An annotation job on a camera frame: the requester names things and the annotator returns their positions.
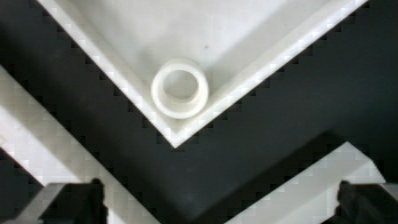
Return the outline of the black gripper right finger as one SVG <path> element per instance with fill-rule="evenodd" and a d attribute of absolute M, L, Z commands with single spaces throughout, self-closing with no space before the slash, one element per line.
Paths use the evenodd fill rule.
<path fill-rule="evenodd" d="M 322 224 L 398 224 L 398 183 L 340 183 L 338 207 Z"/>

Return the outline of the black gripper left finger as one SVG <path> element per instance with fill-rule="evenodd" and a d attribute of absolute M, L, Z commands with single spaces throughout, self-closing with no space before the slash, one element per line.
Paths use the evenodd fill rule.
<path fill-rule="evenodd" d="M 39 191 L 18 217 L 16 224 L 107 224 L 105 185 L 50 183 Z"/>

